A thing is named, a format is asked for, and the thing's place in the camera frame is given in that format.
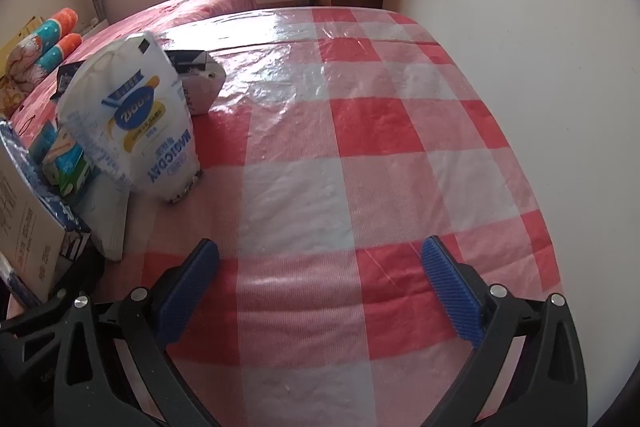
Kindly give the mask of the dark blue white carton box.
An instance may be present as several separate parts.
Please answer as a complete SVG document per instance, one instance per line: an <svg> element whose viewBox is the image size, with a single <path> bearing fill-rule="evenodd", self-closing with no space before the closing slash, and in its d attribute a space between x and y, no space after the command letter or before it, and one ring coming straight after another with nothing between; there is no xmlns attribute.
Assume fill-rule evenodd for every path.
<svg viewBox="0 0 640 427"><path fill-rule="evenodd" d="M9 121L1 121L1 254L27 289L48 300L84 252L90 229L55 194Z"/></svg>

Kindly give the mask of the blue green cow bag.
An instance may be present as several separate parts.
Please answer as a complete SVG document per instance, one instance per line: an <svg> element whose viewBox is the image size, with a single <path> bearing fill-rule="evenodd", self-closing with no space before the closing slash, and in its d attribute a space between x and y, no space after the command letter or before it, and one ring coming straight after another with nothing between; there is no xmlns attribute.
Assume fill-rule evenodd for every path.
<svg viewBox="0 0 640 427"><path fill-rule="evenodd" d="M29 147L29 154L44 179L64 198L80 194L96 174L70 132L55 127L51 121L44 123Z"/></svg>

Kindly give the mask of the white Magicday snack bag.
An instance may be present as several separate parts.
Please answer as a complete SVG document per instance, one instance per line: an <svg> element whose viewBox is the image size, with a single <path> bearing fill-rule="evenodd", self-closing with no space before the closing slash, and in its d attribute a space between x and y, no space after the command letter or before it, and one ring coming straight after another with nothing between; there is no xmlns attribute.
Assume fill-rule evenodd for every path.
<svg viewBox="0 0 640 427"><path fill-rule="evenodd" d="M55 116L92 165L137 193L177 202L201 174L182 82L149 32L87 58Z"/></svg>

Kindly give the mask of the small milk carton box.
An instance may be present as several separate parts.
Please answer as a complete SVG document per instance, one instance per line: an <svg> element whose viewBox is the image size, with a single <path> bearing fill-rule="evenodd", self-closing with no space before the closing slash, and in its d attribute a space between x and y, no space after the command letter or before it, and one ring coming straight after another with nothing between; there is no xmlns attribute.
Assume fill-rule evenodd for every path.
<svg viewBox="0 0 640 427"><path fill-rule="evenodd" d="M227 78L222 65L205 51L166 50L165 53L182 82L190 114L207 114Z"/></svg>

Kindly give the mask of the white grey pouch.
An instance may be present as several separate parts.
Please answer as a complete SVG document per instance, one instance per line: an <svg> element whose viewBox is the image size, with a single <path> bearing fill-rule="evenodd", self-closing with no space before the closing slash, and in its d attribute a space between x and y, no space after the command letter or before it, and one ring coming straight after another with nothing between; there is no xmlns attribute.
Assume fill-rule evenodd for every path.
<svg viewBox="0 0 640 427"><path fill-rule="evenodd" d="M82 188L73 210L91 230L98 251L111 262L124 255L125 231L130 191L99 172Z"/></svg>

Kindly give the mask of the floral beige pillow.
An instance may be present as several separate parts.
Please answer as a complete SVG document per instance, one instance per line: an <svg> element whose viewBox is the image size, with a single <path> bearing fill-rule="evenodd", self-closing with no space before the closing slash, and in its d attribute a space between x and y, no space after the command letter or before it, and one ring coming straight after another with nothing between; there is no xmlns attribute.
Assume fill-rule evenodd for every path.
<svg viewBox="0 0 640 427"><path fill-rule="evenodd" d="M0 117L10 119L32 92L28 82L16 82L11 76L2 75L0 80Z"/></svg>

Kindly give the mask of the lower rolled colourful quilt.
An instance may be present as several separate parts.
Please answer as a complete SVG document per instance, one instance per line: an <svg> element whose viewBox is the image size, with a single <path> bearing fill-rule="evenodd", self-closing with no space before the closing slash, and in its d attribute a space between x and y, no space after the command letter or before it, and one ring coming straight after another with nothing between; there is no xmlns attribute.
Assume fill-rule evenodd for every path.
<svg viewBox="0 0 640 427"><path fill-rule="evenodd" d="M57 44L40 56L34 64L24 72L13 74L12 78L25 92L32 92L39 86L67 57L70 56L82 43L82 37L72 32L63 37Z"/></svg>

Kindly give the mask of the rolled colourful quilt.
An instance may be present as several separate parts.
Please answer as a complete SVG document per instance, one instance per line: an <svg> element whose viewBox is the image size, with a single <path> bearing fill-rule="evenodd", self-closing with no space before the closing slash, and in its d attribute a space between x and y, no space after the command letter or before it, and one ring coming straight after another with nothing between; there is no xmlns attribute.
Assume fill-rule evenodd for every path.
<svg viewBox="0 0 640 427"><path fill-rule="evenodd" d="M24 72L13 74L12 78L25 92L32 92L39 86L67 57L70 56L82 43L82 37L72 32L63 37L57 44L40 56L34 64Z"/></svg>
<svg viewBox="0 0 640 427"><path fill-rule="evenodd" d="M65 60L82 43L81 35L73 32L77 22L78 15L71 8L53 14L14 46L6 58L6 73L21 74L50 51L55 60Z"/></svg>

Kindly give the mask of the upper rolled colourful quilt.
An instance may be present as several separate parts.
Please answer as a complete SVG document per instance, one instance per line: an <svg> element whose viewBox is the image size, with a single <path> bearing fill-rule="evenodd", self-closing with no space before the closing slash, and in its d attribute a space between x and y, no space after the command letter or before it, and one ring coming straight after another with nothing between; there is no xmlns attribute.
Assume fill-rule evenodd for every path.
<svg viewBox="0 0 640 427"><path fill-rule="evenodd" d="M6 58L6 73L21 74L50 51L55 60L65 60L82 43L81 35L73 32L77 22L78 15L71 8L53 14L14 46Z"/></svg>

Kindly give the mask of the yellow headboard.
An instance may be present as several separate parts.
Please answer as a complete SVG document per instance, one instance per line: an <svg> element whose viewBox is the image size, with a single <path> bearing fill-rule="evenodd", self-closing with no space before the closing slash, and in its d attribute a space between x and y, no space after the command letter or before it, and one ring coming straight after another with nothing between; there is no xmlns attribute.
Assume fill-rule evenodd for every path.
<svg viewBox="0 0 640 427"><path fill-rule="evenodd" d="M44 19L41 16L32 16L30 20L19 31L17 31L17 33L13 37L9 38L9 40L6 40L6 42L3 43L0 52L1 60L5 61L6 57L17 46L17 43L21 42L24 38L31 34L43 22Z"/></svg>

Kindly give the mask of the red white checkered tablecloth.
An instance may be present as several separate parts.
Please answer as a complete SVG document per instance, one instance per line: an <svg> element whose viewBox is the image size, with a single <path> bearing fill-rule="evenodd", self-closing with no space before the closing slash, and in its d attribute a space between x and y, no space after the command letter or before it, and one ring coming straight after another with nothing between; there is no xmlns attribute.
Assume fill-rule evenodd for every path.
<svg viewBox="0 0 640 427"><path fill-rule="evenodd" d="M194 120L200 181L175 205L130 198L101 296L213 239L219 272L169 352L221 424L421 424L471 350L422 270L427 236L514 295L560 289L512 148L414 20L254 11L163 40L209 51L227 79Z"/></svg>

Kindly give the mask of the pink love you bedspread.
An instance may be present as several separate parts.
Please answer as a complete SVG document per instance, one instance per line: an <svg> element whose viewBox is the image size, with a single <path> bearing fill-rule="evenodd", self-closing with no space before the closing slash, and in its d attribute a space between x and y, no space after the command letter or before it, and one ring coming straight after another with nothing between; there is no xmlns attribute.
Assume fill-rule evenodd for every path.
<svg viewBox="0 0 640 427"><path fill-rule="evenodd" d="M83 38L63 65L85 60L107 43L141 31L160 35L173 27L256 8L256 0L168 0L111 24L93 37ZM43 79L10 118L13 129L26 146L32 143L44 123L54 117L54 104L50 98L56 88L57 72L55 69Z"/></svg>

